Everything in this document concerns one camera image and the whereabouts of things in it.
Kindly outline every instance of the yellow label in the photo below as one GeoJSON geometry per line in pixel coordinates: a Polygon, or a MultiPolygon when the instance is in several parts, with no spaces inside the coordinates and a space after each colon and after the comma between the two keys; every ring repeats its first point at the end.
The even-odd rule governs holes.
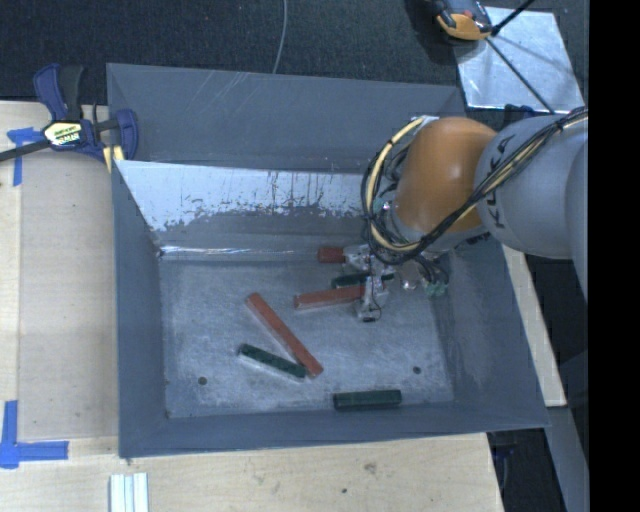
{"type": "Polygon", "coordinates": [[[79,123],[54,123],[44,131],[44,136],[54,146],[64,146],[79,141],[81,132],[79,123]]]}

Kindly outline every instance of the black floor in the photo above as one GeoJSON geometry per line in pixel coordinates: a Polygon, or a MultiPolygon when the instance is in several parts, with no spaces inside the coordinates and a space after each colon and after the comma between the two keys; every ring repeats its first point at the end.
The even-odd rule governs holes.
{"type": "MultiPolygon", "coordinates": [[[[487,0],[516,8],[518,0],[487,0]]],[[[459,85],[453,48],[423,0],[65,0],[4,2],[0,99],[35,101],[32,78],[51,63],[81,64],[80,101],[107,103],[107,62],[459,85]]],[[[539,0],[553,12],[589,104],[589,0],[539,0]]],[[[502,113],[469,112],[494,128],[502,113]]],[[[558,362],[587,347],[586,304],[570,261],[530,257],[558,362]]],[[[588,399],[572,397],[588,457],[588,399]]],[[[544,432],[490,435],[507,512],[563,512],[544,432]]]]}

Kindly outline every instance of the bin floor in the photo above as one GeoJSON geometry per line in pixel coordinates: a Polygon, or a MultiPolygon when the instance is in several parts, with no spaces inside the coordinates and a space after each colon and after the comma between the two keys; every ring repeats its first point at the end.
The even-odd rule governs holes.
{"type": "Polygon", "coordinates": [[[165,400],[170,417],[333,407],[332,394],[397,388],[403,403],[453,399],[431,302],[390,282],[380,320],[363,323],[353,304],[300,311],[299,293],[324,290],[340,265],[312,262],[163,261],[165,400]],[[249,343],[291,359],[245,299],[258,292],[324,367],[291,380],[237,356],[249,343]]]}

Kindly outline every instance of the wooden table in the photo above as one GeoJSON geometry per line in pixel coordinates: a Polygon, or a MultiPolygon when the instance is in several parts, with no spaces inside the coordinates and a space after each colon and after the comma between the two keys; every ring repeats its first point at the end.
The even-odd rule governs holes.
{"type": "MultiPolygon", "coordinates": [[[[0,101],[0,150],[48,121],[39,103],[0,101]]],[[[18,399],[20,441],[70,444],[68,460],[0,469],[0,510],[106,511],[109,477],[139,472],[153,512],[504,510],[484,434],[120,459],[108,173],[50,150],[23,165],[14,187],[0,164],[0,401],[18,399]]],[[[505,254],[545,402],[565,405],[524,256],[505,254]]]]}

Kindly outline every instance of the blue tape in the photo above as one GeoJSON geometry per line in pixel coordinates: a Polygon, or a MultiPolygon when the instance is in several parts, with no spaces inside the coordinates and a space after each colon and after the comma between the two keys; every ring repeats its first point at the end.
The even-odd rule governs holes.
{"type": "Polygon", "coordinates": [[[4,404],[2,422],[2,441],[0,442],[0,468],[16,469],[21,462],[35,460],[67,460],[69,441],[45,441],[37,443],[19,443],[18,401],[4,404]]]}
{"type": "MultiPolygon", "coordinates": [[[[7,137],[16,147],[20,147],[25,143],[38,142],[44,139],[44,136],[38,130],[33,128],[18,128],[17,130],[9,130],[7,137]]],[[[17,187],[22,183],[22,157],[16,158],[13,164],[13,186],[17,187]]]]}

